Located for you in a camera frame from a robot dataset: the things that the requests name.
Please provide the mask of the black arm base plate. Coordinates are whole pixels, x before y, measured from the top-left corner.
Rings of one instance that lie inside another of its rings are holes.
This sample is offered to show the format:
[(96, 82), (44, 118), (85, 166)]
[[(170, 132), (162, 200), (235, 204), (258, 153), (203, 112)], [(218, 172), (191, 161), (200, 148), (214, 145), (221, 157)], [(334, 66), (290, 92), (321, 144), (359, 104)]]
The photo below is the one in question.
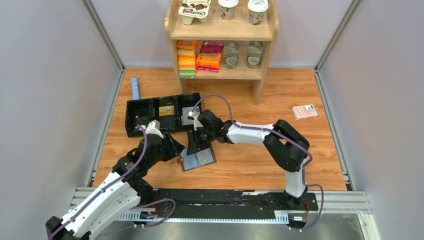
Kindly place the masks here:
[[(169, 199), (175, 201), (174, 209)], [(319, 209), (313, 193), (308, 193), (298, 206), (288, 199), (284, 192), (275, 191), (159, 188), (143, 196), (140, 205), (158, 201), (154, 207), (159, 217), (165, 217), (173, 209), (172, 218), (223, 220), (270, 220), (275, 217), (275, 211), (304, 213)]]

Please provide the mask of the brown leather card holder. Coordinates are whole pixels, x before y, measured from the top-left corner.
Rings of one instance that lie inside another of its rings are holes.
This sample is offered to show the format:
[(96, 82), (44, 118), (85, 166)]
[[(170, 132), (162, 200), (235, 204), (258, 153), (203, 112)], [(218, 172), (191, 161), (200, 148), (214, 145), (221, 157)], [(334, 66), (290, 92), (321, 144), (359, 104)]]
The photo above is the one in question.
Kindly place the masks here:
[(177, 159), (183, 172), (213, 164), (216, 161), (212, 147), (193, 154), (188, 154), (188, 149), (185, 148)]

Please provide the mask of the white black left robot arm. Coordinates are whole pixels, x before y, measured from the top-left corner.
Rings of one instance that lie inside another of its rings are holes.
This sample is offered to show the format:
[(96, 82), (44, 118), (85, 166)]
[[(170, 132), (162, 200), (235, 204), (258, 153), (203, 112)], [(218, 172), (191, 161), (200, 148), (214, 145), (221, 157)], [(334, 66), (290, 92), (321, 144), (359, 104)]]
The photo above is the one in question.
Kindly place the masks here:
[(153, 188), (143, 179), (158, 162), (178, 157), (185, 146), (171, 134), (149, 133), (138, 147), (121, 157), (112, 171), (83, 202), (45, 224), (49, 240), (94, 240), (120, 215), (152, 205)]

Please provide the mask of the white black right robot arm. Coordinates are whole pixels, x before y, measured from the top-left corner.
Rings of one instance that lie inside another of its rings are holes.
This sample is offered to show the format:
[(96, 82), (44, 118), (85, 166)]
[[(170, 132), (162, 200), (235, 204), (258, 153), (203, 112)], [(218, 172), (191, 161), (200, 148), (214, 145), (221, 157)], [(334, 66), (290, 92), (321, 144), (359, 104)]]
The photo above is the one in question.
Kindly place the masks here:
[(310, 143), (287, 121), (279, 119), (268, 125), (222, 121), (208, 109), (200, 114), (189, 111), (188, 119), (193, 121), (194, 126), (187, 150), (189, 155), (210, 147), (213, 141), (265, 147), (276, 164), (284, 170), (286, 205), (296, 210), (305, 203), (307, 186), (304, 183), (303, 167)]

